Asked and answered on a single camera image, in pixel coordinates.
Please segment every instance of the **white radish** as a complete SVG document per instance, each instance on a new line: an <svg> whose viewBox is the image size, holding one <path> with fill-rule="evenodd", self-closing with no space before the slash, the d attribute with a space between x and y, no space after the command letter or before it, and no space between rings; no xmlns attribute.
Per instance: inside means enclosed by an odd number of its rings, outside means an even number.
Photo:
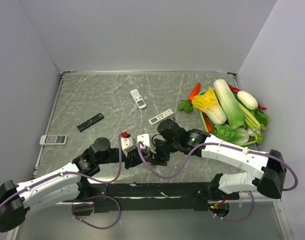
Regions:
<svg viewBox="0 0 305 240"><path fill-rule="evenodd" d="M258 108L258 102L253 95L246 91L239 91L237 93L238 99L250 110L255 110Z"/></svg>

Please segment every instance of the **gray marble surface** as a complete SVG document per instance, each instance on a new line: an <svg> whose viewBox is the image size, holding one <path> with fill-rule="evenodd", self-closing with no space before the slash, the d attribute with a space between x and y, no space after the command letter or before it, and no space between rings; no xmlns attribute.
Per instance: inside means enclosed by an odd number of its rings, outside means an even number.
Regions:
<svg viewBox="0 0 305 240"><path fill-rule="evenodd" d="M216 79L225 79L234 85L233 76L210 72L208 74L68 74L64 76L58 101L48 134L67 135L64 146L45 146L41 155L37 176L43 176L69 163L87 149L95 139L110 139L111 147L117 147L117 136L127 131L133 136L143 133L157 134L157 124L149 119L172 109L177 123L186 130L203 129L197 109L191 113L177 111L180 100L187 99L199 82L202 90L212 86ZM130 94L138 89L147 107L139 110ZM77 126L94 115L102 113L104 119L83 132ZM163 175L171 175L180 167L185 155L173 153L168 166L155 169ZM100 166L95 175L101 180L113 179L118 171L117 163ZM182 172L173 179L163 180L153 175L141 164L129 170L122 169L117 183L159 182L209 182L217 173L235 174L238 168L213 159L192 156Z"/></svg>

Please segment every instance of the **air conditioner remote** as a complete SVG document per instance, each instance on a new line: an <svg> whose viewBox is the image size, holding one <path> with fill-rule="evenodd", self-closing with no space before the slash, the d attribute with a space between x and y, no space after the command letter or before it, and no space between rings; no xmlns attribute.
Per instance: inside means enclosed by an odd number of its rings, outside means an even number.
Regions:
<svg viewBox="0 0 305 240"><path fill-rule="evenodd" d="M147 107L146 103L144 102L141 94L139 93L139 91L137 89L131 90L130 94L131 94L132 98L134 99L134 101L136 102L139 109L144 109L145 107Z"/></svg>
<svg viewBox="0 0 305 240"><path fill-rule="evenodd" d="M67 143L66 135L42 135L40 138L40 145L65 145Z"/></svg>
<svg viewBox="0 0 305 240"><path fill-rule="evenodd" d="M149 122L151 125L159 123L163 120L165 120L166 118L170 117L171 115L173 115L174 112L171 109L168 109L166 111L164 111L161 114L158 114L157 116L154 116L153 118L149 119Z"/></svg>

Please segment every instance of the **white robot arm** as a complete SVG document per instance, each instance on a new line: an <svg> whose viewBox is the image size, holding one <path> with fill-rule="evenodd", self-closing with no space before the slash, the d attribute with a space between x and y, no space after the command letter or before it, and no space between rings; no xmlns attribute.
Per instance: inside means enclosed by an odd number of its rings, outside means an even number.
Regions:
<svg viewBox="0 0 305 240"><path fill-rule="evenodd" d="M111 148L110 141L101 137L71 163L54 172L17 185L11 180L5 182L0 187L0 232L19 226L25 217L56 203L74 199L82 201L89 197L84 191L84 186L91 186L86 178L91 179L90 176L98 173L101 164L119 162L120 174L122 162L126 169L144 163L154 172L147 162L166 166L170 154L177 151L187 155L185 161L190 155L195 155L215 159L245 171L217 174L208 189L209 199L218 201L223 196L240 191L258 191L274 199L281 197L286 164L282 160L272 159L281 159L280 152L272 150L268 154L248 150L198 129L186 131L170 119L161 122L157 130L164 140L154 140L147 133L139 135L135 140L124 132L119 136L118 149Z"/></svg>

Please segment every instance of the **red pepper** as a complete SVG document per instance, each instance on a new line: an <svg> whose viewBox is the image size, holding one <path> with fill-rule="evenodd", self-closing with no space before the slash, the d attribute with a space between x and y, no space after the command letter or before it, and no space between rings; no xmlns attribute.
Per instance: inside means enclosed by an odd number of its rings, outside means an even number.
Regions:
<svg viewBox="0 0 305 240"><path fill-rule="evenodd" d="M200 84L200 82L198 82L197 85L193 88L193 90L189 94L188 101L193 100L193 97L196 96L199 93L200 89L201 89L201 84Z"/></svg>
<svg viewBox="0 0 305 240"><path fill-rule="evenodd" d="M205 124L206 124L206 127L207 127L207 129L208 129L208 132L211 134L212 131L213 131L213 127L212 127L212 125L209 123L209 121L208 121L208 119L207 119L206 113L202 113L202 116L203 116L203 120L204 120L204 122L205 122Z"/></svg>
<svg viewBox="0 0 305 240"><path fill-rule="evenodd" d="M230 88L230 90L231 90L232 92L238 93L239 91L241 91L241 90L238 89L237 87L233 87L233 86L231 86L231 85L228 85L228 86L229 86L229 88ZM259 108L259 109L263 109L263 110L267 109L267 107L264 107L264 106L260 105L259 102L258 102L258 108Z"/></svg>

